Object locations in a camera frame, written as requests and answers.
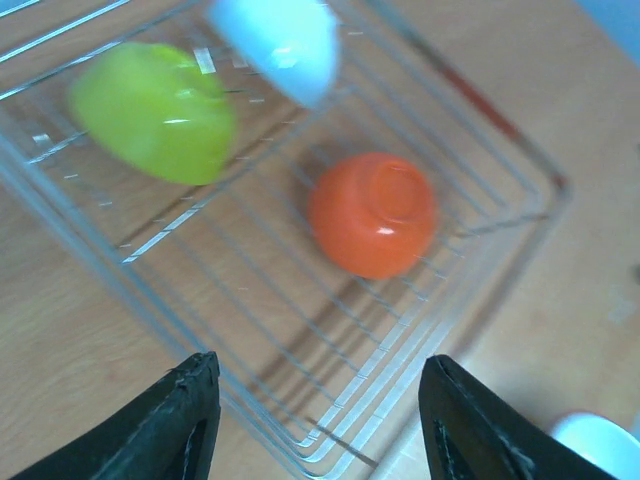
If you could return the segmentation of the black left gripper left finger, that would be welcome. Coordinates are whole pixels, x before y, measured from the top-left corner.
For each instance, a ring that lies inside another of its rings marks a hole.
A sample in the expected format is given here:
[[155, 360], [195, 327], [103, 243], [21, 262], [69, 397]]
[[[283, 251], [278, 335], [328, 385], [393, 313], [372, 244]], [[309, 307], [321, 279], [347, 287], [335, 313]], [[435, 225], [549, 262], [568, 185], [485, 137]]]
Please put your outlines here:
[[219, 361], [195, 353], [16, 479], [207, 479], [221, 416]]

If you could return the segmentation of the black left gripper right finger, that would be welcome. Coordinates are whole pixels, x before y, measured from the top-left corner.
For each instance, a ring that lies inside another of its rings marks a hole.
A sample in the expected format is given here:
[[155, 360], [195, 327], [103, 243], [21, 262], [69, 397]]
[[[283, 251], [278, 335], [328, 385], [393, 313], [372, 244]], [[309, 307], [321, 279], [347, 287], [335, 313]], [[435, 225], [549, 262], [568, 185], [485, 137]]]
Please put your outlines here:
[[419, 392], [433, 479], [609, 479], [529, 422], [451, 357], [426, 359]]

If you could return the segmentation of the green white bowl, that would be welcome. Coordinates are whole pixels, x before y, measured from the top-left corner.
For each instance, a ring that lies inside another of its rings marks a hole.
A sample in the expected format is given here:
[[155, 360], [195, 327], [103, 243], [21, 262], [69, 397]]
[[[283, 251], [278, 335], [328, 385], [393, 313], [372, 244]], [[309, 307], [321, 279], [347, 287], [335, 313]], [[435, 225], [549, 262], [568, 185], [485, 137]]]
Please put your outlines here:
[[124, 42], [90, 61], [68, 91], [77, 124], [118, 160], [184, 185], [216, 181], [237, 131], [214, 73], [162, 43]]

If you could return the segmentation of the white ceramic bowl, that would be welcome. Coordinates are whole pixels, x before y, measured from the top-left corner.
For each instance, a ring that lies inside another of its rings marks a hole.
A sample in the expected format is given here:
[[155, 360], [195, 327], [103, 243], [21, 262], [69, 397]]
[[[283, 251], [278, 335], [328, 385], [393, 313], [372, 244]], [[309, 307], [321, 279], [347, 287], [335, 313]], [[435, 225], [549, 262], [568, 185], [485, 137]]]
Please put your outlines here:
[[340, 65], [338, 18], [321, 1], [213, 1], [206, 19], [272, 86], [316, 108]]

